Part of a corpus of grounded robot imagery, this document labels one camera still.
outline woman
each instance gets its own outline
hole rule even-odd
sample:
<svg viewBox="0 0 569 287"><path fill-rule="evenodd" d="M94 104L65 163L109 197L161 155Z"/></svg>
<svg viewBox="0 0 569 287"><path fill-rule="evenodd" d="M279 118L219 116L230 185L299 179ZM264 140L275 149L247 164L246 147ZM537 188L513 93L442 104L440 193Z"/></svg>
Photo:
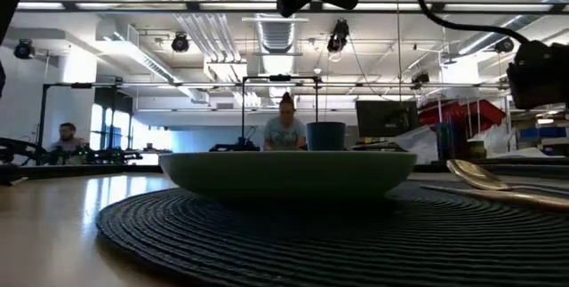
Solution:
<svg viewBox="0 0 569 287"><path fill-rule="evenodd" d="M278 106L279 117L265 126L265 150L300 150L306 145L304 124L294 118L294 101L286 92Z"/></svg>

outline round placemat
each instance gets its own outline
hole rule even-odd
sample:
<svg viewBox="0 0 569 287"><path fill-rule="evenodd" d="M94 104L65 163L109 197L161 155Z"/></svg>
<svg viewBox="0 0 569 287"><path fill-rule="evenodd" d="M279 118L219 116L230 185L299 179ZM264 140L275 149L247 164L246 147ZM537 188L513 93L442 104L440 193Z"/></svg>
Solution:
<svg viewBox="0 0 569 287"><path fill-rule="evenodd" d="M104 241L214 286L568 286L564 214L406 181L380 203L217 203L183 189L100 212Z"/></svg>

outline monitor screen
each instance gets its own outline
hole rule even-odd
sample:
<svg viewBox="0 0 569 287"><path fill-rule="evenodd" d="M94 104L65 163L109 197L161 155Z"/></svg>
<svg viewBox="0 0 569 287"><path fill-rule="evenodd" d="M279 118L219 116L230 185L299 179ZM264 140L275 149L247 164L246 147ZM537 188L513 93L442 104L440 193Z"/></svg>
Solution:
<svg viewBox="0 0 569 287"><path fill-rule="evenodd" d="M359 137L396 137L419 127L414 101L356 101Z"/></svg>

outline bowl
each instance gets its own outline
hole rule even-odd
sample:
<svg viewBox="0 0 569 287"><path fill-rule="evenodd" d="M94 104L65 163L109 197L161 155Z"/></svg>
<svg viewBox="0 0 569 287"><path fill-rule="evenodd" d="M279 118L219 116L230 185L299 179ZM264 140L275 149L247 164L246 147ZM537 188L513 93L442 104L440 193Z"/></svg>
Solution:
<svg viewBox="0 0 569 287"><path fill-rule="evenodd" d="M373 151L208 152L160 156L172 181L214 199L380 198L417 155Z"/></svg>

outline red object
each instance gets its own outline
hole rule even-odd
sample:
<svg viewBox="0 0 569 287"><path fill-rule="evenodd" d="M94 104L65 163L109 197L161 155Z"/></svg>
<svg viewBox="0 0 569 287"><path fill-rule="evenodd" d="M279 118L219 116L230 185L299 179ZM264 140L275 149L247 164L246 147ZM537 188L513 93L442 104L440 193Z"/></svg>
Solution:
<svg viewBox="0 0 569 287"><path fill-rule="evenodd" d="M453 121L455 124L472 124L472 132L479 133L478 130L478 108L475 101L461 105L457 101L446 101L441 103L443 122ZM480 130L481 132L490 129L494 124L501 124L506 117L501 109L494 106L488 100L480 100ZM430 102L419 108L419 122L421 125L433 126L440 122L438 117L438 102Z"/></svg>

